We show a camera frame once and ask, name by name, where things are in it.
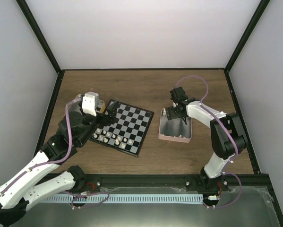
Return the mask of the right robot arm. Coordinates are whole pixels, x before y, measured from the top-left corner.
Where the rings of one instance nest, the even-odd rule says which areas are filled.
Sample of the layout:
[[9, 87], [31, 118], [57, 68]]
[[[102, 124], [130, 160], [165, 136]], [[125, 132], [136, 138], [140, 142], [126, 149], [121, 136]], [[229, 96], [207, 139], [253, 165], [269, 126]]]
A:
[[170, 99], [173, 105], [165, 109], [168, 120], [196, 119], [210, 129], [213, 154], [201, 169], [199, 181], [204, 190], [212, 190], [228, 163], [249, 144], [241, 119], [237, 113], [217, 111], [198, 99], [189, 99], [182, 87], [172, 89]]

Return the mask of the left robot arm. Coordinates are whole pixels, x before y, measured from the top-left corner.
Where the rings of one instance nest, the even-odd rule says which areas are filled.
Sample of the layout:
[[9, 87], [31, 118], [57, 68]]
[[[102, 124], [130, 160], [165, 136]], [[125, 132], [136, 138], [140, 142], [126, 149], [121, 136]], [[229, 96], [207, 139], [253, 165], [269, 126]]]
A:
[[54, 194], [78, 192], [86, 187], [86, 174], [79, 166], [71, 166], [55, 178], [40, 182], [83, 147], [99, 125], [116, 121], [118, 102], [107, 107], [107, 113], [97, 113], [86, 106], [85, 98], [66, 104], [65, 116], [59, 128], [43, 144], [34, 158], [14, 177], [0, 186], [0, 224], [9, 226], [19, 221], [34, 205]]

